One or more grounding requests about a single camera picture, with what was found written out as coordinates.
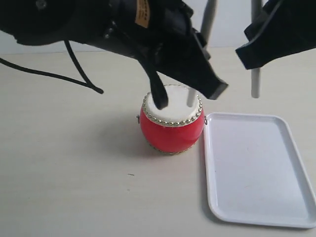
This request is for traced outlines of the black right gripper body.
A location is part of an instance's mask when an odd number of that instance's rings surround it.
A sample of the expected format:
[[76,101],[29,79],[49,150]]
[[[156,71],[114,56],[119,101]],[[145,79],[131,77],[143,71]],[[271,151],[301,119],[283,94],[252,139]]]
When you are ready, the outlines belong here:
[[261,38],[277,49],[316,47],[316,2],[314,0],[269,0]]

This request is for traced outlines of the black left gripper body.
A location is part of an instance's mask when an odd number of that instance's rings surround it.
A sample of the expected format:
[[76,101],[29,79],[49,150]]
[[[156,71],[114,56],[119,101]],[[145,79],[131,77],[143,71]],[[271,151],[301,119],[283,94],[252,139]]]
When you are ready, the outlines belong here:
[[193,10],[182,0],[83,0],[84,43],[142,61],[163,74],[198,63]]

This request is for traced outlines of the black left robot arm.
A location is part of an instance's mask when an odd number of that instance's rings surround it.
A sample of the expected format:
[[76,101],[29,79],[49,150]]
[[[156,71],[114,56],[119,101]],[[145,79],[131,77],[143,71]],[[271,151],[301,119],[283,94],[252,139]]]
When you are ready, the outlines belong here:
[[213,71],[192,15],[181,0],[3,0],[0,29],[21,45],[68,40],[135,59],[161,101],[159,74],[215,100],[227,83]]

